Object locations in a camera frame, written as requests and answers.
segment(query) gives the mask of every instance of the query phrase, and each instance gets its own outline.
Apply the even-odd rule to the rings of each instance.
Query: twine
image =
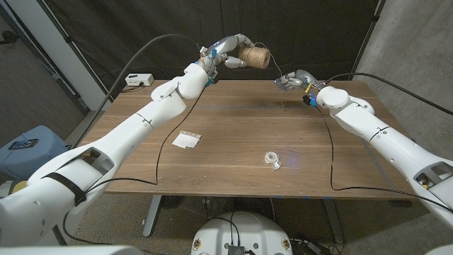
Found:
[[[242,47],[239,59],[247,62],[250,67],[265,69],[269,65],[270,51],[261,47]]]

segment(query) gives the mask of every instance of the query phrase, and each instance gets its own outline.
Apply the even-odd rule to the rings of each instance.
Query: paper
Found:
[[[185,149],[186,147],[194,148],[200,141],[201,135],[181,130],[177,138],[171,143]]]

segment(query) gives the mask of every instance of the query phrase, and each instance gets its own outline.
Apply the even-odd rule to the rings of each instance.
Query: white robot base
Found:
[[[262,254],[292,255],[286,232],[275,222],[254,212],[232,212],[212,218],[198,230],[192,243],[192,255]]]

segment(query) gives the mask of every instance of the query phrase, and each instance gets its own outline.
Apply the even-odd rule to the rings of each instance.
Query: floor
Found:
[[[71,142],[92,113],[66,141]],[[75,236],[94,242],[129,244],[155,254],[189,254],[193,237],[206,223],[204,197],[184,197],[176,208],[162,208],[154,233],[142,236],[150,195],[104,194],[85,213]],[[208,217],[232,210],[250,210],[273,218],[268,198],[208,198]],[[290,238],[306,237],[328,247],[332,234],[321,200],[273,199],[278,224]],[[347,246],[332,254],[425,254],[451,244],[453,232],[418,201],[396,208],[388,201],[337,200]],[[70,244],[83,245],[72,241]]]

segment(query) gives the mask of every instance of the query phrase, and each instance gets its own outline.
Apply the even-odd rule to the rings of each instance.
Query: robotic arm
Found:
[[[330,110],[331,117],[348,132],[368,141],[409,182],[419,196],[453,208],[453,161],[438,157],[374,116],[373,107],[347,91],[327,86],[304,70],[275,80],[282,91],[304,89],[308,103]],[[453,213],[420,200],[437,218],[453,229]]]
[[[189,64],[185,74],[160,85],[151,93],[151,103],[138,110],[106,136],[55,157],[39,168],[27,187],[0,200],[0,246],[26,246],[44,237],[68,212],[77,214],[92,204],[107,188],[90,187],[111,179],[124,160],[160,125],[181,114],[182,98],[200,96],[217,75],[216,66],[237,62],[227,52],[237,46],[253,46],[245,35],[226,37],[209,49],[202,48],[200,59]]]

